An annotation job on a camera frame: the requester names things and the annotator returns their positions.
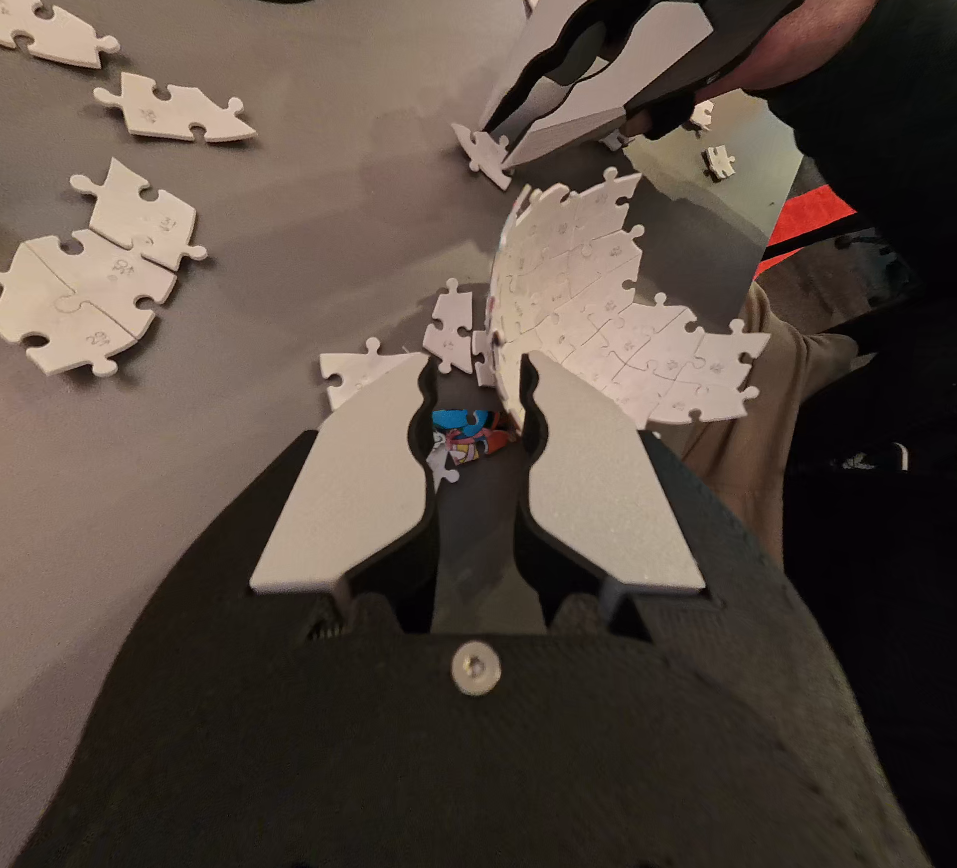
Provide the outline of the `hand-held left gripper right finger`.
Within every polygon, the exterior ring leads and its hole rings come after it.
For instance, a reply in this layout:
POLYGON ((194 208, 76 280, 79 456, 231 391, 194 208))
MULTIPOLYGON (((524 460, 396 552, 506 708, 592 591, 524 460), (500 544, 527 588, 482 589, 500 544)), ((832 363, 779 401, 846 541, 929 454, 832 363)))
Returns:
POLYGON ((593 593, 608 621, 632 594, 705 591, 635 422, 544 352, 522 356, 520 400, 529 450, 520 518, 565 560, 544 564, 555 586, 544 591, 593 593))

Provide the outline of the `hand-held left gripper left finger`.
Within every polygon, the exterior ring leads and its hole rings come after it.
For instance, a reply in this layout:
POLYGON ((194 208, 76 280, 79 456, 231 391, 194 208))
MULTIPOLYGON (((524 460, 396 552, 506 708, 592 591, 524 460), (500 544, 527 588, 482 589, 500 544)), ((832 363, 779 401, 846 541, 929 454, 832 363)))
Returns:
POLYGON ((377 593, 399 618, 435 610, 437 371, 401 357, 319 427, 250 578, 256 594, 320 593, 340 609, 377 593))

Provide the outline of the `partly built puzzle ball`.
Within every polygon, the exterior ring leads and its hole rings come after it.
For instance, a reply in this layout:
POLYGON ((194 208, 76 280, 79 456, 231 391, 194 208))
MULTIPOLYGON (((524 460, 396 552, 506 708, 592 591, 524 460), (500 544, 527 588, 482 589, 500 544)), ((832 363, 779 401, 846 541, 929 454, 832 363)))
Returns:
POLYGON ((741 319, 709 333, 688 306, 638 291, 645 228, 628 226, 642 180, 606 168, 575 191, 526 185, 503 226, 485 327, 502 335, 496 393, 522 430, 520 366, 539 351, 613 400, 639 430, 742 419, 759 388, 753 362, 770 335, 741 319))

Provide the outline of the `person's right forearm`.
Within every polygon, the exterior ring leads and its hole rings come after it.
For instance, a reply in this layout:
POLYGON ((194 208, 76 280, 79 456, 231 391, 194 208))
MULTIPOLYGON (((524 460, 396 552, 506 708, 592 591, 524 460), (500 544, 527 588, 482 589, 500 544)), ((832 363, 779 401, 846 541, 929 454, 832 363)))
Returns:
POLYGON ((751 95, 927 287, 955 289, 956 0, 877 0, 823 67, 751 95))

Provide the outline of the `colourful puzzle piece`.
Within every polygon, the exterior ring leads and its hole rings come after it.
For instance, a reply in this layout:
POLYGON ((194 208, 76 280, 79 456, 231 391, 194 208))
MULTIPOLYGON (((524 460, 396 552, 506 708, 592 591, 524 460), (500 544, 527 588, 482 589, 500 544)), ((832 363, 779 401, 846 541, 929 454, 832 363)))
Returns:
POLYGON ((434 441, 455 468, 494 455, 518 439, 511 418, 500 410, 436 409, 432 421, 434 441))

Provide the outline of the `joined white puzzle pieces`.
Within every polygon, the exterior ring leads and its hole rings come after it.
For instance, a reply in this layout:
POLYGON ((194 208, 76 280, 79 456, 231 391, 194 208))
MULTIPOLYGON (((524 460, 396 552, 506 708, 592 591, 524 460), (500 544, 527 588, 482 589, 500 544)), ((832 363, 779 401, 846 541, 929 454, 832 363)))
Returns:
POLYGON ((56 236, 19 244, 1 274, 1 337, 11 345, 41 339, 26 355, 46 375, 88 366, 108 378, 155 318, 141 302, 164 304, 177 277, 90 229, 73 238, 78 252, 56 236))

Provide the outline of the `person's right hand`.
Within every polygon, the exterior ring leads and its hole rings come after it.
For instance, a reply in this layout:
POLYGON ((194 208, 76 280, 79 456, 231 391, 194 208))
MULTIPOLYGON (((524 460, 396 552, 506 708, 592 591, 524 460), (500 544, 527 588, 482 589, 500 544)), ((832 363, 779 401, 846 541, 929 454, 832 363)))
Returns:
POLYGON ((730 72, 701 88, 695 102, 736 90, 765 92, 820 69, 854 38, 878 0, 804 0, 781 18, 730 72))

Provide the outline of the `red chair part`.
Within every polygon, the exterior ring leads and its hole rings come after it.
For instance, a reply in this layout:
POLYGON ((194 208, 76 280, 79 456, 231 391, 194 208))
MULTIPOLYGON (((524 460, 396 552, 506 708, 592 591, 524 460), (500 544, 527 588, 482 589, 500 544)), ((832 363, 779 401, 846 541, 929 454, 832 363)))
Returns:
POLYGON ((855 215, 855 210, 826 183, 787 200, 772 229, 768 248, 855 215))

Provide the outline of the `black chair base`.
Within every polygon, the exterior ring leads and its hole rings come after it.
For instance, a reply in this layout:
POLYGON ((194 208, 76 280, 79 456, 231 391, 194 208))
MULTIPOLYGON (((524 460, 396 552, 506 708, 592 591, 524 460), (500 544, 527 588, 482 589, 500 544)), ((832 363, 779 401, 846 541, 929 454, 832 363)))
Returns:
POLYGON ((815 242, 762 271, 772 311, 806 335, 821 333, 921 288, 871 228, 815 242))

